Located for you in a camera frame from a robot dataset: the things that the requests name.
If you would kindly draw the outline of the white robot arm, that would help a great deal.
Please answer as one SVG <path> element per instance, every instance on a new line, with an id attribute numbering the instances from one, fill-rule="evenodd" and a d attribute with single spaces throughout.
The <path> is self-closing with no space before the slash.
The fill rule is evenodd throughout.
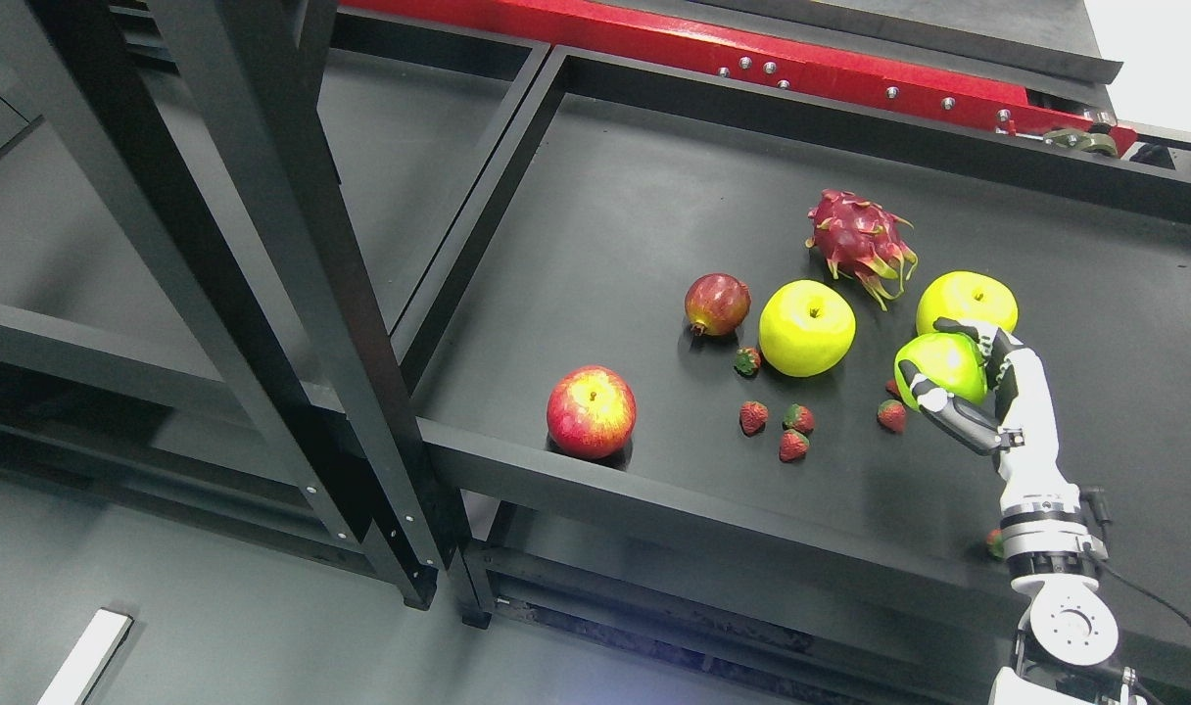
<path id="1" fill-rule="evenodd" d="M 1000 498 L 999 535 L 1011 586 L 1029 599 L 990 704 L 1152 704 L 1120 668 L 1120 625 L 1100 598 L 1114 518 L 1103 491 L 1064 486 Z"/>

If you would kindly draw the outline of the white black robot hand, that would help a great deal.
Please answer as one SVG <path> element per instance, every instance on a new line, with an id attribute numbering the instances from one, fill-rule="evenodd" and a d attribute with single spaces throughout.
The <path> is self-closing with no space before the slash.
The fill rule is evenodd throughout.
<path id="1" fill-rule="evenodd" d="M 977 455 L 990 456 L 1003 479 L 1003 514 L 1025 510 L 1078 513 L 1080 489 L 1064 476 L 1060 433 L 1046 370 L 1039 352 L 1014 333 L 980 318 L 937 317 L 937 333 L 972 341 L 973 364 L 994 392 L 994 410 L 958 397 L 927 374 L 917 360 L 896 361 L 894 372 L 906 383 L 902 397 L 912 401 L 935 428 Z"/>

